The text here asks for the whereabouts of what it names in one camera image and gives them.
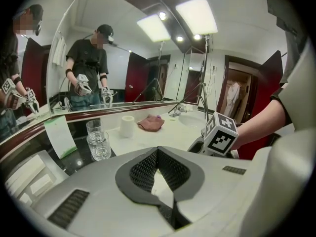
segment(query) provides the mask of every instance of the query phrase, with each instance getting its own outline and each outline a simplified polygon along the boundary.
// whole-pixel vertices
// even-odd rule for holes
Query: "toilet paper roll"
[[[133,116],[124,116],[120,122],[120,133],[122,137],[130,138],[135,129],[135,119]]]

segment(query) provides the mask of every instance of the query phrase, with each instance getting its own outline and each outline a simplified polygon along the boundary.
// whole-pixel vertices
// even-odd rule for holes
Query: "drinking glass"
[[[111,157],[111,147],[109,135],[105,131],[91,132],[87,137],[87,142],[93,159],[96,161]]]
[[[95,131],[101,131],[101,121],[99,119],[94,119],[86,124],[88,135]]]

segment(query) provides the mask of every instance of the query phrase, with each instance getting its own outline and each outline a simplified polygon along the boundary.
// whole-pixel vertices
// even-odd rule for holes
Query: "pink towel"
[[[164,120],[149,114],[147,118],[140,122],[137,122],[137,124],[141,129],[145,131],[157,132],[164,124]]]

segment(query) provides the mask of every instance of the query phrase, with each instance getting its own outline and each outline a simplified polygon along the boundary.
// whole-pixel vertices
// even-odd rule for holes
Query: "ceiling light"
[[[176,6],[191,32],[196,34],[217,33],[216,22],[207,0],[190,0]]]
[[[167,19],[167,14],[163,11],[159,12],[159,18],[163,21]]]
[[[178,41],[178,42],[182,42],[182,41],[183,41],[183,37],[178,36],[178,37],[177,37],[177,41]]]
[[[152,42],[171,39],[171,36],[157,14],[137,21],[137,25],[148,35]]]
[[[195,40],[200,40],[200,39],[202,38],[202,36],[201,36],[200,34],[195,34],[195,35],[193,36],[193,38],[194,38]]]

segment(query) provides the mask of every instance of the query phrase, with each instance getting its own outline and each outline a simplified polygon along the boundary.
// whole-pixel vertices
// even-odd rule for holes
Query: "white bathrobe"
[[[227,93],[227,106],[224,112],[224,115],[230,117],[232,111],[235,106],[235,102],[239,97],[239,90],[240,86],[237,82],[235,82],[232,86],[230,86],[228,93]]]

